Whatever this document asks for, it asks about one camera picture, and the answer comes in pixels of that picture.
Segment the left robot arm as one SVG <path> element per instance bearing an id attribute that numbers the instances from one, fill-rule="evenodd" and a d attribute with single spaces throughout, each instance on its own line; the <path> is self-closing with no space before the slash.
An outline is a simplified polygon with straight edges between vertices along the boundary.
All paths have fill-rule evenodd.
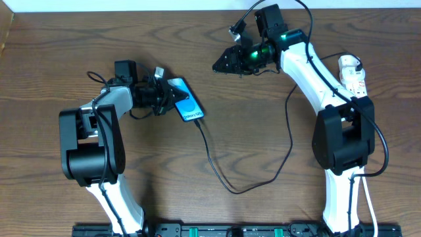
<path id="1" fill-rule="evenodd" d="M 189 92 L 164 78 L 164 69 L 145 70 L 132 60 L 115 61 L 109 80 L 89 71 L 87 76 L 103 84 L 89 103 L 59 113 L 62 171 L 93 194 L 110 219 L 110 224 L 77 224 L 73 236 L 155 236 L 152 223 L 134 199 L 125 176 L 126 153 L 119 120 L 134 108 L 150 108 L 161 116 Z"/>

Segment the blue Galaxy smartphone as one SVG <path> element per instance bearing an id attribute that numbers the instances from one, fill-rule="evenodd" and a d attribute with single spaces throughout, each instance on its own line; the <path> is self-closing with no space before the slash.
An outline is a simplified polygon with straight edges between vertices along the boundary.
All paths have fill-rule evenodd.
<path id="1" fill-rule="evenodd" d="M 202 106 L 198 103 L 197 98 L 194 96 L 184 78 L 169 79 L 168 83 L 188 94 L 187 99 L 175 103 L 175 107 L 184 122 L 201 119 L 205 116 Z"/>

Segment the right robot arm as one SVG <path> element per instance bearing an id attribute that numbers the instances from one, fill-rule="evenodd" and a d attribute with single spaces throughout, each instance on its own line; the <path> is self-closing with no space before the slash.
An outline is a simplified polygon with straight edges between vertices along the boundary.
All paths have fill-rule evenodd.
<path id="1" fill-rule="evenodd" d="M 357 236 L 359 182 L 374 152 L 374 104 L 360 90 L 338 81 L 323 65 L 310 42 L 310 33 L 290 30 L 278 5 L 255 13 L 260 43 L 253 43 L 240 18 L 229 33 L 236 42 L 213 64 L 215 72 L 258 75 L 274 63 L 290 76 L 316 113 L 312 150 L 326 174 L 323 221 L 329 235 Z"/>

